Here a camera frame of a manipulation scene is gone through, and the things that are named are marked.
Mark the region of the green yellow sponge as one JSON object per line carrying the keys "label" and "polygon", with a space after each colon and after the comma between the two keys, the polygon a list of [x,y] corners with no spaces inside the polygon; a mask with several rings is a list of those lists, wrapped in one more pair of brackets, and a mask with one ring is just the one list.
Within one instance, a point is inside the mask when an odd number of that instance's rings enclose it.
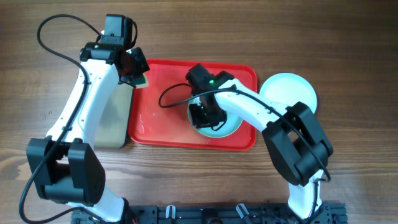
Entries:
{"label": "green yellow sponge", "polygon": [[134,79],[134,85],[135,85],[136,89],[148,87],[149,86],[149,81],[148,81],[148,78],[147,78],[146,74],[143,73],[142,75],[136,77]]}

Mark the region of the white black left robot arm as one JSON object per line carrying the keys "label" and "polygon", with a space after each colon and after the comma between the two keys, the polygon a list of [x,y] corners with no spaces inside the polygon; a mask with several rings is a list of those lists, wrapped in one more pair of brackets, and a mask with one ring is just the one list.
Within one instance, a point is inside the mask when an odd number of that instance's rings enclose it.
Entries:
{"label": "white black left robot arm", "polygon": [[149,66],[141,48],[89,42],[81,50],[78,78],[55,124],[43,139],[31,139],[27,159],[32,175],[19,202],[24,205],[31,186],[41,199],[69,205],[99,223],[135,223],[125,198],[105,186],[105,171],[94,152],[95,134],[106,102],[119,84],[146,86]]}

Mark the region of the pale green plate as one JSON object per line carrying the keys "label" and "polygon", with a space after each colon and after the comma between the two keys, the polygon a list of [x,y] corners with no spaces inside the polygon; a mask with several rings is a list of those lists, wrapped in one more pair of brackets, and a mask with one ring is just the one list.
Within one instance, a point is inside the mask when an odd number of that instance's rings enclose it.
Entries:
{"label": "pale green plate", "polygon": [[221,122],[218,126],[215,127],[214,130],[211,128],[195,128],[195,130],[203,136],[209,138],[224,138],[233,134],[237,129],[239,129],[240,125],[243,122],[243,119],[238,115],[232,114],[232,112],[226,112],[227,119],[226,123],[223,125]]}

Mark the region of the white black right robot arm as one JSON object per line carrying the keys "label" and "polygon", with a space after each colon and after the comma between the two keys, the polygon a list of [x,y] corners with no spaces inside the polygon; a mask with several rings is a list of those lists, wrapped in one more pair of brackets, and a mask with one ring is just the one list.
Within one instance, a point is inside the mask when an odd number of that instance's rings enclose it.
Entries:
{"label": "white black right robot arm", "polygon": [[320,183],[330,181],[333,148],[313,111],[302,101],[279,105],[245,87],[232,74],[189,71],[188,106],[195,129],[219,131],[237,116],[262,133],[272,163],[289,183],[288,206],[304,221],[315,218],[322,201]]}

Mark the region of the white round plate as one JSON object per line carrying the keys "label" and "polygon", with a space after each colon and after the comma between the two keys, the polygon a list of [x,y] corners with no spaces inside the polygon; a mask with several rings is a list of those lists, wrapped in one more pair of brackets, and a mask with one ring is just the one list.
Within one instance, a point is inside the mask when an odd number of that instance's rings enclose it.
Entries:
{"label": "white round plate", "polygon": [[311,84],[294,73],[278,73],[269,77],[259,94],[276,103],[293,106],[298,101],[306,104],[313,113],[317,110],[317,94]]}

